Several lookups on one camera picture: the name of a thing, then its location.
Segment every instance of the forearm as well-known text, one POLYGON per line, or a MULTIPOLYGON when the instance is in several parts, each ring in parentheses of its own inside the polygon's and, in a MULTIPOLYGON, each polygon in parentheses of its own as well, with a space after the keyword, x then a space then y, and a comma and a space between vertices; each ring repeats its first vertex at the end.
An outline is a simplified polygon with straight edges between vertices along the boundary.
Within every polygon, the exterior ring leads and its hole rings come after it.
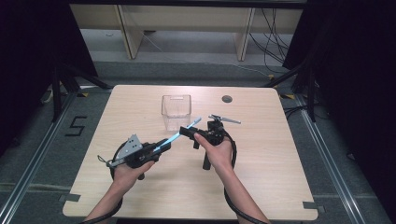
MULTIPOLYGON (((124 195, 122 190, 117 189, 117 186, 112 186, 108 189, 107 193, 99 201, 99 203, 92 209, 90 214, 84 220, 90 220, 93 218, 101 217, 116 208, 124 195)), ((108 220, 99 222, 100 224, 107 223, 108 220)))
MULTIPOLYGON (((270 223, 232 169, 222 170, 218 172, 218 175, 231 201, 240 211, 250 217, 270 223)), ((240 216, 237 217, 239 223, 250 223, 240 216)))

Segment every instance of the black wire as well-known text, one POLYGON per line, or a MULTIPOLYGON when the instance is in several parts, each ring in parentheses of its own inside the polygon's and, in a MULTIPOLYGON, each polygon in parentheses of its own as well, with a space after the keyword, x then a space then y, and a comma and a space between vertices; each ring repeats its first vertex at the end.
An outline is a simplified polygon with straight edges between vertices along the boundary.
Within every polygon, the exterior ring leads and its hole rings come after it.
MULTIPOLYGON (((233 148, 233 157, 231 160, 231 166, 234 168, 235 167, 235 161, 236 161, 236 143, 235 141, 231 138, 231 136, 225 131, 223 130, 225 133, 225 136, 227 136, 228 138, 230 138, 231 141, 231 146, 233 148)), ((241 210, 239 210, 231 201, 230 197, 228 196, 227 190, 224 188, 224 197, 225 197, 225 201, 227 202, 227 204, 230 206, 230 208, 240 217, 244 218, 245 220, 251 222, 251 223, 255 223, 255 224, 267 224, 266 222, 263 222, 261 220, 258 220, 255 217, 251 217, 247 214, 245 214, 244 212, 242 212, 241 210)))
POLYGON ((263 51, 263 52, 269 54, 271 57, 273 57, 275 60, 279 61, 280 63, 283 63, 283 61, 282 61, 281 58, 277 57, 273 52, 271 52, 270 50, 268 50, 268 49, 266 49, 265 47, 263 47, 263 46, 259 43, 259 41, 257 41, 257 40, 253 37, 252 34, 250 34, 250 37, 252 38, 253 42, 257 45, 257 47, 258 47, 261 51, 263 51))
MULTIPOLYGON (((113 162, 116 160, 117 154, 119 154, 120 150, 123 148, 123 146, 125 146, 125 144, 126 144, 126 142, 124 142, 124 143, 117 149, 117 151, 116 151, 116 153, 114 154, 114 157, 113 157, 113 162)), ((111 178, 114 179, 114 172, 115 172, 115 170, 114 170, 114 168, 111 168, 111 167, 109 167, 109 168, 110 168, 111 178)), ((122 198, 121 198, 121 200, 119 201, 119 203, 117 204, 117 206, 116 206, 112 211, 110 211, 109 213, 104 214, 104 215, 102 215, 102 216, 100 216, 100 217, 96 217, 96 218, 90 219, 90 220, 82 221, 82 222, 80 222, 79 224, 93 224, 93 223, 98 223, 98 222, 100 222, 100 221, 104 221, 104 220, 106 220, 106 219, 108 219, 108 218, 114 216, 117 212, 119 212, 119 210, 120 210, 121 207, 122 207, 122 198)))
POLYGON ((263 8, 262 8, 262 15, 264 16, 265 21, 266 21, 266 23, 268 25, 268 28, 270 29, 270 35, 269 36, 264 34, 264 36, 267 38, 266 48, 268 47, 268 44, 269 44, 270 41, 275 43, 277 45, 277 48, 278 48, 278 51, 279 51, 279 54, 280 54, 280 56, 282 58, 282 63, 283 63, 283 61, 284 61, 284 59, 286 57, 286 53, 284 52, 283 49, 288 49, 289 46, 282 40, 282 38, 279 36, 279 34, 276 31, 276 8, 273 8, 273 22, 272 22, 272 25, 268 21, 268 18, 265 15, 265 12, 264 12, 263 8))
MULTIPOLYGON (((295 106, 295 107, 284 108, 283 110, 285 111, 286 119, 289 119, 293 113, 295 113, 296 111, 299 111, 299 110, 304 110, 304 109, 308 109, 308 105, 299 105, 299 106, 295 106)), ((330 119, 330 118, 324 118, 316 113, 314 113, 314 114, 315 114, 315 116, 317 116, 320 119, 330 119)))

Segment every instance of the wooden table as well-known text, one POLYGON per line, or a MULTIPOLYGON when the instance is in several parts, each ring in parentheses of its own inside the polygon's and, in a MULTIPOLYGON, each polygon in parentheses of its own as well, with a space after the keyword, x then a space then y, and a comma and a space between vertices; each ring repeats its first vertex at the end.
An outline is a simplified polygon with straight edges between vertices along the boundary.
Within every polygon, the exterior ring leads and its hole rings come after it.
MULTIPOLYGON (((115 150, 136 133, 142 142, 158 142, 172 136, 161 115, 163 95, 191 95, 191 118, 202 117, 195 127, 206 130, 210 114, 241 120, 224 122, 237 144, 235 171, 256 203, 272 220, 313 220, 313 202, 289 125, 273 89, 116 86, 107 102, 71 194, 78 202, 66 202, 64 214, 85 217, 99 202, 112 179, 97 155, 110 160, 115 150), (229 95, 230 103, 221 98, 229 95)), ((205 151, 180 136, 124 196, 115 217, 235 219, 224 200, 223 186, 215 171, 202 169, 205 151)))

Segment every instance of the human arm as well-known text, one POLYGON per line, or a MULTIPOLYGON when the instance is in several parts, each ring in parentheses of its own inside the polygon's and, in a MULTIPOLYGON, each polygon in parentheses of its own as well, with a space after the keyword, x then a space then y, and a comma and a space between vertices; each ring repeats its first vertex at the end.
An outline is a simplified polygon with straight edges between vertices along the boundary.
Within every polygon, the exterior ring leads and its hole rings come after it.
MULTIPOLYGON (((154 161, 149 161, 136 169, 130 168, 125 163, 117 166, 114 172, 113 183, 110 185, 103 198, 84 220, 91 220, 111 212, 117 206, 123 195, 134 186, 137 178, 145 173, 153 164, 154 161)), ((106 224, 107 222, 108 219, 99 223, 106 224)))
MULTIPOLYGON (((250 217, 254 217, 265 223, 270 223, 233 170, 231 165, 233 151, 230 139, 224 138, 224 141, 220 145, 214 147, 200 134, 196 133, 194 137, 195 140, 205 148, 210 163, 215 168, 216 173, 235 207, 250 217)), ((237 218, 240 224, 250 223, 238 215, 237 218)))

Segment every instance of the black tape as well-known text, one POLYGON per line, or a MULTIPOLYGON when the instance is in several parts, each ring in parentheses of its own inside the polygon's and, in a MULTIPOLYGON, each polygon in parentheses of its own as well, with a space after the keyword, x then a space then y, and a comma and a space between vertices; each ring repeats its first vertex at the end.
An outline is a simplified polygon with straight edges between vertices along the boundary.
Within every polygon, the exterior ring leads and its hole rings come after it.
POLYGON ((75 116, 75 117, 73 118, 73 121, 72 121, 72 123, 70 124, 70 127, 69 127, 69 128, 79 129, 78 133, 67 133, 67 134, 65 134, 64 136, 67 136, 67 137, 79 137, 79 136, 81 136, 82 130, 84 130, 85 126, 82 126, 82 125, 75 125, 75 122, 76 122, 77 119, 86 119, 86 118, 87 118, 87 116, 75 116))
POLYGON ((305 209, 318 209, 318 206, 316 203, 311 203, 311 202, 303 202, 303 207, 305 209))
POLYGON ((59 198, 59 202, 64 203, 66 201, 69 201, 69 202, 76 203, 76 202, 78 202, 80 197, 81 197, 81 195, 78 195, 78 194, 63 194, 59 198))

